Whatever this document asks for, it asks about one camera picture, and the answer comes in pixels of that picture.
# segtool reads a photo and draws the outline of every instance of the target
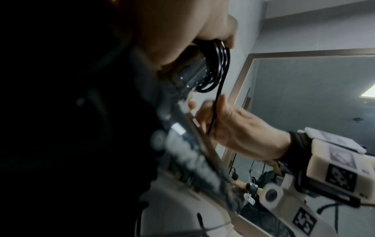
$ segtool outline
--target wooden frame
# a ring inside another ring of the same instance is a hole
[[[233,90],[228,97],[228,102],[236,104],[239,93],[249,73],[250,67],[254,59],[267,59],[267,58],[291,58],[291,57],[328,57],[328,56],[364,56],[375,55],[375,48],[358,48],[358,49],[345,49],[345,50],[318,50],[318,51],[300,51],[300,52],[280,52],[280,53],[250,53],[238,75]],[[222,162],[228,173],[233,165],[236,153],[225,149]]]

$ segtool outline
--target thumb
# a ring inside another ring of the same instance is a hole
[[[234,106],[231,106],[227,102],[227,98],[224,94],[220,95],[216,107],[218,119],[221,121],[231,121],[235,114]]]

